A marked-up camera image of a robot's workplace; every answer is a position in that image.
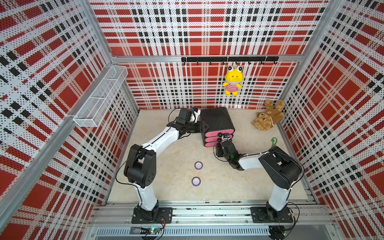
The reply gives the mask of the black pink drawer cabinet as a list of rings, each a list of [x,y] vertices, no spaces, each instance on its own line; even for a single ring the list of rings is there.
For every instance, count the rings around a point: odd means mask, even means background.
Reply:
[[[206,132],[201,132],[205,147],[213,147],[223,134],[231,134],[231,139],[233,138],[235,127],[227,108],[203,109],[201,110],[200,121],[205,121],[209,125]]]

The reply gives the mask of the purple tape roll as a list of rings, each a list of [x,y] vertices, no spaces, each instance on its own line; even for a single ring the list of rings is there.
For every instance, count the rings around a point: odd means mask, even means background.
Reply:
[[[194,167],[196,170],[201,170],[203,168],[203,163],[200,161],[195,162]]]
[[[198,187],[198,186],[200,186],[200,185],[201,185],[201,182],[202,182],[202,180],[201,180],[199,177],[193,177],[193,178],[192,178],[192,181],[191,181],[191,183],[192,183],[192,185],[193,185],[194,187]]]

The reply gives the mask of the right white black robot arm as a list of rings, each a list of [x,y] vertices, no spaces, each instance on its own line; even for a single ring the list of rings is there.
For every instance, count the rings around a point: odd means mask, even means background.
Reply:
[[[258,221],[278,222],[289,213],[288,198],[293,186],[304,176],[303,165],[277,146],[257,154],[240,154],[231,140],[215,144],[214,155],[224,158],[238,171],[264,169],[274,183],[272,194]]]

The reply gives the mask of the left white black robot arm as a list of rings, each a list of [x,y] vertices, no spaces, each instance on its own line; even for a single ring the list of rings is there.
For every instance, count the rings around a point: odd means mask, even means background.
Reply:
[[[159,218],[159,201],[155,196],[153,181],[157,173],[157,157],[185,134],[201,132],[198,121],[201,110],[181,108],[174,121],[169,122],[156,137],[142,145],[132,145],[124,167],[124,176],[137,189],[141,217],[150,222]]]

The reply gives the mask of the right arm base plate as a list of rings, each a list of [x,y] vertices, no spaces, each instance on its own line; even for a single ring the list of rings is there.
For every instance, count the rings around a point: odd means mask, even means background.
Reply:
[[[266,207],[251,207],[253,223],[293,223],[294,219],[288,207],[281,211]]]

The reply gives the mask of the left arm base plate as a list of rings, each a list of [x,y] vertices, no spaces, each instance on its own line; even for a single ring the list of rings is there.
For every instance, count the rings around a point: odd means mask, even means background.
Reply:
[[[134,208],[132,224],[166,223],[170,224],[173,218],[173,208],[154,208],[146,211],[139,206]]]

